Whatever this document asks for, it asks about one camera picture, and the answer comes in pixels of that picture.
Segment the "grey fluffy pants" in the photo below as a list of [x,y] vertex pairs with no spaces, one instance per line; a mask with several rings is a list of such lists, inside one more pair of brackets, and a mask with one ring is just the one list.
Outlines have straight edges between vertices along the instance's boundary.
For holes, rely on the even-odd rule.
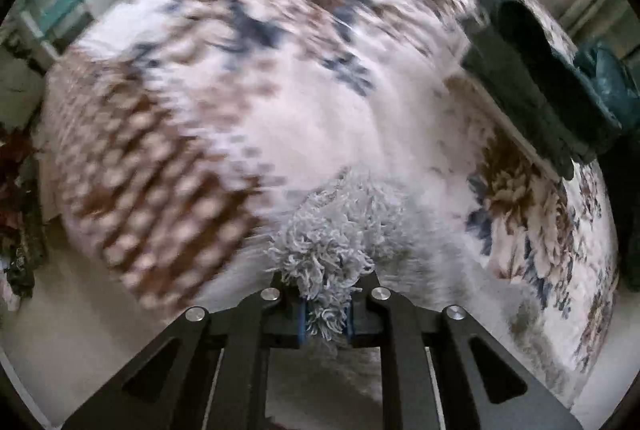
[[285,284],[307,302],[312,357],[375,402],[382,400],[373,350],[350,350],[343,334],[357,283],[380,283],[415,306],[462,306],[563,404],[577,381],[544,335],[534,296],[485,270],[434,210],[405,187],[347,169],[306,198],[271,240]]

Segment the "floral bed blanket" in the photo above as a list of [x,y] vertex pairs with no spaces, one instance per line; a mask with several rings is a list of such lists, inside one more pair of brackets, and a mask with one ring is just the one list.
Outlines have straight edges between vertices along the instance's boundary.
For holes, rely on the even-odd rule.
[[[537,0],[542,37],[576,47]],[[461,62],[477,0],[115,0],[46,76],[46,213],[154,311],[224,297],[250,235],[341,170],[410,187],[590,371],[616,240],[597,164],[552,178]]]

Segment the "dark folded clothes stack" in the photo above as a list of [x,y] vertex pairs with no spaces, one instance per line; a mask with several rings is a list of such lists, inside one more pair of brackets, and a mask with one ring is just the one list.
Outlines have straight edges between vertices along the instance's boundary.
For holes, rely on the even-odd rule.
[[461,21],[470,41],[462,66],[474,75],[539,158],[564,180],[622,132],[591,80],[548,42],[521,0],[477,0]]

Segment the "dark green quilt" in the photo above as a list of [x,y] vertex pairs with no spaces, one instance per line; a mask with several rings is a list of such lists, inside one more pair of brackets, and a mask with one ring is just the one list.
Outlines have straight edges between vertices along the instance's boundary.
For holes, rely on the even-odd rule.
[[639,127],[639,85],[623,61],[601,40],[582,45],[574,64],[623,131]]

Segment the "teal storage rack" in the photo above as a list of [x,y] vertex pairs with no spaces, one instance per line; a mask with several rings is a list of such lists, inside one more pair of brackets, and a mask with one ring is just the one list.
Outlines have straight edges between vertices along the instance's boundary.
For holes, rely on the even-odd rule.
[[88,0],[16,0],[9,17],[29,57],[44,70],[94,20]]

